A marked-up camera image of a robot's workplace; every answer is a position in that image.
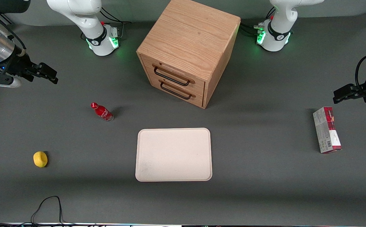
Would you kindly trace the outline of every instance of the gray wall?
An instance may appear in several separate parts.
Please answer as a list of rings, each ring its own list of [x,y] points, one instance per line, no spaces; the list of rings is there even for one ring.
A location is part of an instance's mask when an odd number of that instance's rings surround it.
[[[102,0],[102,5],[114,16],[129,21],[155,21],[170,0]],[[268,0],[195,0],[241,18],[265,17],[272,7]],[[366,0],[325,0],[314,6],[298,8],[300,17],[353,16],[366,13]],[[46,0],[32,0],[28,11],[9,14],[16,23],[34,26],[72,24],[54,12]],[[107,21],[101,15],[99,19]]]

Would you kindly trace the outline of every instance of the metal cylinder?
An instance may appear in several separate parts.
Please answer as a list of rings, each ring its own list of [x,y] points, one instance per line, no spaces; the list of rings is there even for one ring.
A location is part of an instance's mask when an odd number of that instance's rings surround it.
[[[0,62],[10,57],[14,49],[15,44],[0,33]]]

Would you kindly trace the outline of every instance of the drawer handle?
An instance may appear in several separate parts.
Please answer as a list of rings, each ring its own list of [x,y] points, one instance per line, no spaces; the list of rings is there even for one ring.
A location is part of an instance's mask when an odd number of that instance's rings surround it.
[[[178,93],[176,93],[176,92],[174,92],[174,91],[172,91],[172,90],[169,90],[169,89],[167,89],[167,88],[163,87],[163,84],[164,84],[163,82],[160,82],[160,88],[161,88],[161,89],[163,89],[163,90],[165,90],[165,91],[168,91],[168,92],[172,93],[173,95],[179,96],[179,97],[180,97],[180,98],[182,98],[182,99],[189,100],[189,99],[191,98],[191,94],[190,94],[188,97],[184,97],[184,96],[182,96],[182,95],[180,95],[180,94],[178,94]]]
[[[168,80],[170,80],[171,82],[175,82],[176,84],[178,84],[178,85],[181,85],[181,86],[187,86],[189,83],[190,83],[190,81],[187,81],[187,83],[182,83],[182,82],[179,82],[179,81],[177,81],[177,80],[175,80],[175,79],[173,79],[173,78],[170,78],[170,77],[168,77],[168,76],[165,76],[165,75],[163,75],[163,74],[161,74],[161,73],[158,73],[157,72],[157,66],[155,66],[155,68],[154,68],[154,73],[156,74],[156,75],[158,75],[158,76],[161,76],[161,77],[163,77],[164,79],[168,79]]]

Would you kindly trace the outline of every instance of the wooden drawer cabinet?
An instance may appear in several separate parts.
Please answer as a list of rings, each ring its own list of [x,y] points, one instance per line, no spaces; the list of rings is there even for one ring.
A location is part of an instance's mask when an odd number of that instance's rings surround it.
[[[151,85],[206,108],[228,64],[240,18],[171,0],[137,49]]]

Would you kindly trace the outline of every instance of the wooden cabinet top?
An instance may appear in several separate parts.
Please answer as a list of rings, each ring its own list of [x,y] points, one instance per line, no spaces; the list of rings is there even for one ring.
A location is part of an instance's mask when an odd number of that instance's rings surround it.
[[[137,52],[209,81],[240,18],[191,0],[171,0]]]

